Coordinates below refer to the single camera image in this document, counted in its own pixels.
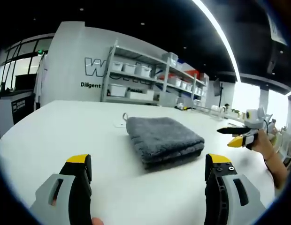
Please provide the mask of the person's right hand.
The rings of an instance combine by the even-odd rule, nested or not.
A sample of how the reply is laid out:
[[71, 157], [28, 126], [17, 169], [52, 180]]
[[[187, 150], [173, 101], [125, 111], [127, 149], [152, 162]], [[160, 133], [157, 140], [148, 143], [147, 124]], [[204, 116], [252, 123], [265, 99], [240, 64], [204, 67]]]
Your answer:
[[260, 153], [264, 160], [268, 161], [275, 153], [273, 145], [264, 130], [260, 129], [257, 135], [256, 140], [252, 144], [252, 150]]

